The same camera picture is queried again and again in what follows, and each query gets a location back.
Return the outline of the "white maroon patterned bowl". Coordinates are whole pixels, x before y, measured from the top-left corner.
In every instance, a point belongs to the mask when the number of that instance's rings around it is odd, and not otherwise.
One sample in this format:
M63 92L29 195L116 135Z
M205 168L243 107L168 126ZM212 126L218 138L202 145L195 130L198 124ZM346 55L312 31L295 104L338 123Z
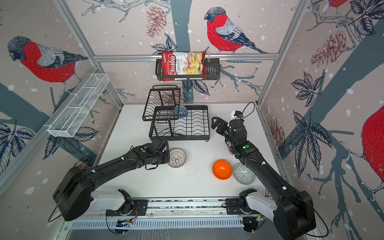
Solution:
M180 168L187 160L186 153L181 149L173 149L170 151L170 161L168 165L172 168Z

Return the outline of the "orange plastic bowl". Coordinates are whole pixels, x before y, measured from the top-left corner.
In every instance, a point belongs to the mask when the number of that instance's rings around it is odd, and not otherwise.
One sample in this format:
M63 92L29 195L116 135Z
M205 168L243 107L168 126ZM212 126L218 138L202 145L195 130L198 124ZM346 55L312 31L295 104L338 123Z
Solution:
M219 180L228 180L232 176L232 166L225 160L217 160L212 166L214 176Z

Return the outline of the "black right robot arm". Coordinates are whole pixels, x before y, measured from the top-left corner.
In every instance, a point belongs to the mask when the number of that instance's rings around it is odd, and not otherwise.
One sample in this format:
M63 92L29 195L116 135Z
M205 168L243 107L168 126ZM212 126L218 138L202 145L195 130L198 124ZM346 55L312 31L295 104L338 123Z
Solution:
M298 192L268 164L260 150L247 139L242 119L226 122L213 117L212 129L225 138L234 157L255 174L272 196L266 198L252 189L243 191L239 199L243 212L256 211L264 215L285 240L295 240L316 228L311 196L306 191Z

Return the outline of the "black wire dish rack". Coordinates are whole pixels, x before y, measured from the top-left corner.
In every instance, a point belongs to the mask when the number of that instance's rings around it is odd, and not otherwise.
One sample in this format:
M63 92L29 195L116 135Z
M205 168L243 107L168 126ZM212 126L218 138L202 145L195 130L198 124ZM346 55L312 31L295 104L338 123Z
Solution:
M172 110L185 106L189 114L175 118ZM182 91L176 85L154 85L148 94L142 120L150 122L150 139L162 137L167 141L209 141L209 110L205 105L185 105Z

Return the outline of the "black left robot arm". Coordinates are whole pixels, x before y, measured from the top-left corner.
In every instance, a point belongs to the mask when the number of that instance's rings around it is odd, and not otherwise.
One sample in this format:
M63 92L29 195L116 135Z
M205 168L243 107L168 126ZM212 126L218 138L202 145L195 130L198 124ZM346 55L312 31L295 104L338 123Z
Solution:
M169 161L168 141L155 137L151 143L131 148L126 154L104 164L86 169L73 167L53 194L56 208L67 222L91 211L119 210L121 215L128 215L132 198L125 190L103 192L97 189L128 171L142 167L154 170Z

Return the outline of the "dark blue patterned bowl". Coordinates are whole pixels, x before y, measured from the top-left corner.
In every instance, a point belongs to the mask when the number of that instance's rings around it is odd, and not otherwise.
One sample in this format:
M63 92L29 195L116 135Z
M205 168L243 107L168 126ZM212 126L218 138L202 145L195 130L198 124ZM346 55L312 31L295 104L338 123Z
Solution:
M187 117L189 111L185 106L176 106L173 108L172 113L175 118L179 119Z

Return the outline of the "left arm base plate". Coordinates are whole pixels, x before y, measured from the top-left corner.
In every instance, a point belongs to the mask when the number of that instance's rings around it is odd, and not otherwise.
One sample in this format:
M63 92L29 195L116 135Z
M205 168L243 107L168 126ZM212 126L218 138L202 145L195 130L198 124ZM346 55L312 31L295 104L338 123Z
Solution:
M117 210L106 210L107 217L139 217L145 216L148 200L126 200Z

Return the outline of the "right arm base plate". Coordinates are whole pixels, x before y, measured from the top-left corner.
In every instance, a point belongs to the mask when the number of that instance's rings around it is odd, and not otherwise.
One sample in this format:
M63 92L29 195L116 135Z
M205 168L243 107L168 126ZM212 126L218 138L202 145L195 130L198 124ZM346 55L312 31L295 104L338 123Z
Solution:
M241 207L239 199L229 198L225 199L225 202L221 205L222 208L226 209L227 215L261 215L261 213L255 210L244 210Z

